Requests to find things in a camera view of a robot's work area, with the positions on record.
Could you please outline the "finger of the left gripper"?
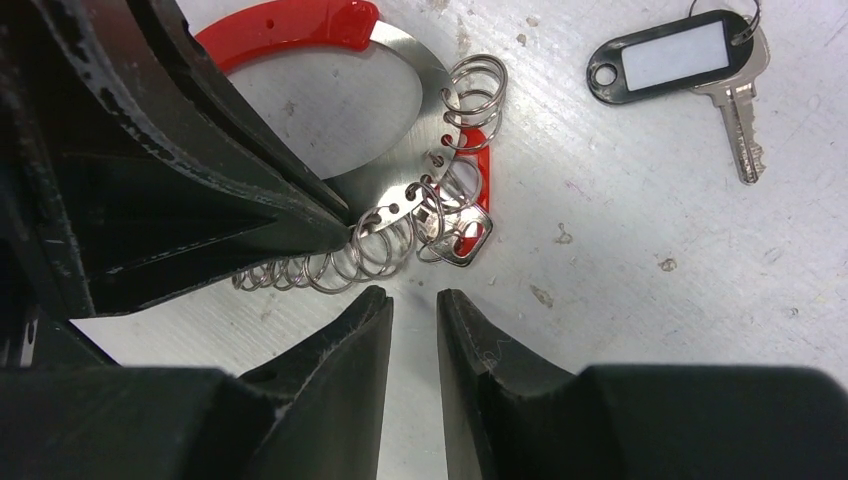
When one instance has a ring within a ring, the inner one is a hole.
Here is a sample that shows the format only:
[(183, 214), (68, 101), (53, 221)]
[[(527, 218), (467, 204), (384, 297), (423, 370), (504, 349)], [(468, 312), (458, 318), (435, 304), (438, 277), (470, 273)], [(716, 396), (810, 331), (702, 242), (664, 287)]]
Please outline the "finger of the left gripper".
[(175, 1), (130, 1), (128, 6), (157, 59), (205, 118), (342, 223), (350, 222), (346, 203), (282, 142), (190, 34)]

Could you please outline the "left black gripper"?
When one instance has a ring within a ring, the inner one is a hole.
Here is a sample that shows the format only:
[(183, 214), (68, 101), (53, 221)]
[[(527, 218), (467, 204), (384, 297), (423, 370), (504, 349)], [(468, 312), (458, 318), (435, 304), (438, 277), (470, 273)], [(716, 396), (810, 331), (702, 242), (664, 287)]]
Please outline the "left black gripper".
[(1, 5), (1, 363), (108, 365), (78, 318), (339, 246), (350, 210), (174, 1)]

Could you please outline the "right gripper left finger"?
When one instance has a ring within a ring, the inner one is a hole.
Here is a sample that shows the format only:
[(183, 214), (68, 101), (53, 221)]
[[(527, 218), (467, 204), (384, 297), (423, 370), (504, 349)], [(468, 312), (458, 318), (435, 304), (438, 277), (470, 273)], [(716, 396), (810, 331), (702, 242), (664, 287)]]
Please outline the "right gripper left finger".
[(372, 479), (393, 302), (366, 288), (332, 322), (240, 376), (122, 367), (39, 315), (1, 355), (5, 479)]

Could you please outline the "key with red tag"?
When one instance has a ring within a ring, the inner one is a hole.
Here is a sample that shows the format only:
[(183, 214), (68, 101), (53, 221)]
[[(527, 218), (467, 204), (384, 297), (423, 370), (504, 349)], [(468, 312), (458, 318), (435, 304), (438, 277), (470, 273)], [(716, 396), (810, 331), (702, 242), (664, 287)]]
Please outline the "key with red tag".
[(494, 229), (490, 157), (488, 146), (458, 153), (414, 211), (419, 261), (468, 267), (476, 259)]

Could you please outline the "key with black tag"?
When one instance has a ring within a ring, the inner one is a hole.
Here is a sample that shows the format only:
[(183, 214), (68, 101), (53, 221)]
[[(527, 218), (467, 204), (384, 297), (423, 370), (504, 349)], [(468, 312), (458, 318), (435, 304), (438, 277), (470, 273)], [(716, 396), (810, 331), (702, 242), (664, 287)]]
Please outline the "key with black tag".
[(740, 181), (754, 185), (765, 170), (755, 139), (755, 81), (770, 62), (761, 17), (760, 2), (752, 15), (690, 9), (682, 19), (608, 40), (588, 60), (589, 91), (607, 105), (684, 90), (709, 97), (722, 116)]

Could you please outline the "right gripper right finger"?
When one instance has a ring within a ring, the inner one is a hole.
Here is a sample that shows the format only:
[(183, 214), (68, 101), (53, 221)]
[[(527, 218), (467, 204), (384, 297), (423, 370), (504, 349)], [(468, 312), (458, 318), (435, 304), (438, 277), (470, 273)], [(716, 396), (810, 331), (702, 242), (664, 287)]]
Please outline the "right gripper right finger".
[(847, 393), (808, 368), (568, 372), (461, 291), (437, 297), (452, 479), (843, 479)]

